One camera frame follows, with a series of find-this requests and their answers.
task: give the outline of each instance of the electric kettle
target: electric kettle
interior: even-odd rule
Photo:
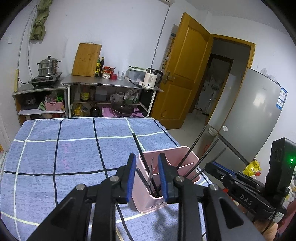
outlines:
[[[163,78],[163,73],[160,70],[156,70],[156,69],[151,69],[148,68],[146,69],[146,74],[145,74],[145,78],[143,81],[143,86],[149,89],[153,89],[155,84],[159,84]]]

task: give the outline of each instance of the air conditioner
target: air conditioner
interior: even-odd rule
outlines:
[[[176,0],[159,0],[167,5],[172,5]]]

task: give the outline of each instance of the yellow bottle label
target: yellow bottle label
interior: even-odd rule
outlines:
[[[80,99],[82,100],[88,100],[89,99],[89,92],[81,92]]]

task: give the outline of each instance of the yellow bag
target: yellow bag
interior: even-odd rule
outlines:
[[[261,167],[259,162],[254,159],[243,171],[244,174],[251,177],[253,175],[259,176],[261,174]]]

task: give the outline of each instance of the silver bolt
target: silver bolt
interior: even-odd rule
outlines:
[[[84,187],[85,187],[85,185],[84,184],[78,184],[77,186],[76,186],[76,189],[78,190],[78,191],[82,191],[83,189],[84,189]]]
[[[117,182],[119,180],[119,177],[118,176],[111,176],[110,177],[110,181],[111,182]]]
[[[217,191],[219,189],[218,185],[217,184],[211,184],[210,185],[210,189],[214,190],[214,191]]]
[[[177,182],[183,182],[185,180],[183,176],[176,176],[175,179]]]

